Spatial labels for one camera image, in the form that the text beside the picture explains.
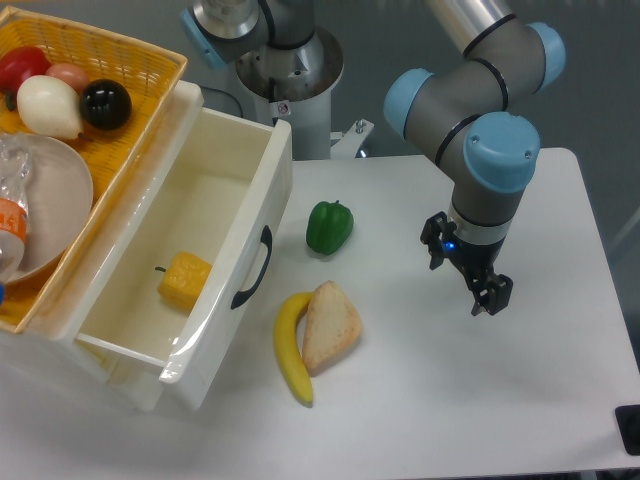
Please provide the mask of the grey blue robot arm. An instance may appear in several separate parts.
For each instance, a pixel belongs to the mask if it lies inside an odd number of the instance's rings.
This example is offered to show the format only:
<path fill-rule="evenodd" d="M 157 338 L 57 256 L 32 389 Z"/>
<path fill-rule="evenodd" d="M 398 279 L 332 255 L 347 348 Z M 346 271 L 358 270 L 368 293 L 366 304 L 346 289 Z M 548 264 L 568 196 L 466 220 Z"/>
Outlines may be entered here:
<path fill-rule="evenodd" d="M 429 7 L 464 61 L 444 76 L 402 74 L 383 114 L 454 185 L 448 211 L 429 218 L 421 234 L 431 267 L 449 261 L 472 292 L 474 311 L 496 314 L 513 283 L 494 263 L 540 151 L 535 127 L 508 108 L 555 81 L 566 50 L 554 29 L 522 23 L 503 1 Z M 296 159 L 336 151 L 331 93 L 344 60 L 337 40 L 316 24 L 311 2 L 196 1 L 181 22 L 210 67 L 234 66 L 259 121 L 291 125 Z"/>

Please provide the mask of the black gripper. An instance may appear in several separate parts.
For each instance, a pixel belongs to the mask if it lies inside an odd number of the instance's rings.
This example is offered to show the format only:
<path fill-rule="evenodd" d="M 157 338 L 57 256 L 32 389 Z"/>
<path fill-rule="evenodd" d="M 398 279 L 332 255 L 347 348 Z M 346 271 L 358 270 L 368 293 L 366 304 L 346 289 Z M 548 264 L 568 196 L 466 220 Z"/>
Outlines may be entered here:
<path fill-rule="evenodd" d="M 438 212 L 425 221 L 421 243 L 430 256 L 429 269 L 449 261 L 463 276 L 474 296 L 472 315 L 495 315 L 509 305 L 513 281 L 497 274 L 494 263 L 506 238 L 506 225 L 481 226 L 452 210 Z"/>

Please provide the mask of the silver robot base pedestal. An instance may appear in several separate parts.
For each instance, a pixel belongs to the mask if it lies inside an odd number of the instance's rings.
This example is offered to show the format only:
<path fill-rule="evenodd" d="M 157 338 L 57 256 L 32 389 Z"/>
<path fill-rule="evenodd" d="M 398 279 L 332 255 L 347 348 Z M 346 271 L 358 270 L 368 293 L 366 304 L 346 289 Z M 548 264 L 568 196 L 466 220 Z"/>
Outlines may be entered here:
<path fill-rule="evenodd" d="M 366 119 L 346 131 L 331 125 L 332 91 L 341 80 L 344 56 L 338 40 L 318 27 L 310 40 L 291 50 L 263 45 L 235 63 L 236 73 L 254 101 L 257 121 L 291 127 L 292 158 L 364 158 L 374 129 Z"/>

